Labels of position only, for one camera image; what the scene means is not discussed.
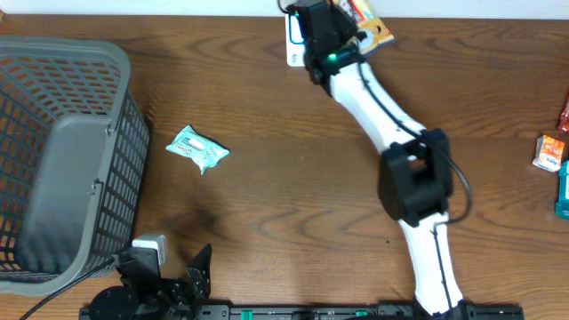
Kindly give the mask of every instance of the wooden table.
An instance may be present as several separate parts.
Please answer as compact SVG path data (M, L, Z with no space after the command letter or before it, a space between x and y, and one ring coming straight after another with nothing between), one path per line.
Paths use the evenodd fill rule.
M450 229L466 298L516 302L527 319L569 317L569 221L558 177L531 165L556 134L569 87L569 28L559 21L388 19L397 44L371 58L413 117L450 136L475 188ZM378 200L379 157L354 119L285 63L283 19L7 16L2 34L104 39L132 62L153 123L136 233L166 234L165 276L213 245L212 297L236 304L409 300L405 239ZM164 150L186 125L231 149L200 176ZM451 212L462 210L457 188ZM37 312L76 319L116 276L84 282ZM0 297L3 319L37 298Z

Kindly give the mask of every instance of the laundry basket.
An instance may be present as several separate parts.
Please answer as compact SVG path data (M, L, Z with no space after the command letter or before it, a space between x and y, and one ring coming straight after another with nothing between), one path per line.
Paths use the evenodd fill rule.
M148 151L130 74L113 44L0 36L0 292L54 292L128 244Z

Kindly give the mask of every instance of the plastic wrapped item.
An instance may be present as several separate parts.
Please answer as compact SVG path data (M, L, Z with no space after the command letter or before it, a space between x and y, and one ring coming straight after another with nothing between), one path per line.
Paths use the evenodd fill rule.
M366 0L334 0L334 2L356 20L359 31L365 32L366 38L359 44L359 51L364 56L395 41L389 29L377 17Z
M176 136L176 139L166 147L166 150L194 160L202 174L205 169L213 168L229 150L217 143L197 134L191 126L187 126Z
M537 139L537 148L533 165L550 172L561 169L561 157L563 156L563 141L555 140L550 136L543 135Z
M561 132L569 132L569 96L565 100L565 107L559 118L559 126L557 129Z

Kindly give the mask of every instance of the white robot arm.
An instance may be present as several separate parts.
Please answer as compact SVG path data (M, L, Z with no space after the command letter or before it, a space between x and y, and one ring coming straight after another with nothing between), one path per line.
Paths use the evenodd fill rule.
M420 134L420 131L425 130L421 124L410 118L389 97L375 79L369 64L363 63L361 67L365 81L368 82L375 96L381 100L383 105L394 116L406 127L416 131L418 134ZM401 130L399 125L394 123L374 101L367 88L363 85L363 79L359 75L356 63L341 68L337 75L331 76L330 92L333 98L346 108L364 128L365 133L370 137L380 154L389 149L394 142L405 144L415 139L409 133ZM450 299L453 308L462 300L461 291L454 279L446 225L440 225L437 228L437 236L449 293L448 299L443 286L443 273L439 265L433 234L434 226L437 223L446 222L448 219L447 212L432 214L421 220L416 228L409 226L403 220L399 220L399 225L405 233L405 239L407 240L413 263L416 281L415 298L431 315L446 312L449 309L448 299Z
M453 192L445 135L427 132L381 87L354 41L366 36L358 31L353 14L324 0L298 0L287 9L298 21L312 81L352 114L381 154L380 199L404 231L416 300L431 315L449 311L462 294L445 225L446 198ZM411 168L416 159L425 167Z

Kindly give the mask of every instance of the cable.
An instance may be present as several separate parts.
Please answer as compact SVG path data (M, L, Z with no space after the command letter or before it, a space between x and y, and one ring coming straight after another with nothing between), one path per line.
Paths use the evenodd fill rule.
M47 297L45 297L43 300L37 302L37 304L31 308L28 312L26 312L26 314L24 316L22 316L20 318L20 320L26 320L28 319L31 315L34 314L34 312L36 312L38 309L40 309L41 307L43 307L47 302L53 300L54 298L56 298L57 296L59 296L60 294L64 293L66 290L76 286L77 284L83 282L83 280L85 280L86 278L88 278L89 276L94 275L95 273L101 271L102 269L110 266L111 264L113 264L114 260L113 259L109 259L104 261L103 263L101 263L99 266L92 268L91 270L85 272L84 274L82 274L81 276L77 277L75 280L73 280L72 282L66 284L65 286L61 287L58 291L48 295Z
M276 5L278 6L278 10L280 10L282 13L289 14L287 10L283 9L283 6L281 5L281 0L276 0Z

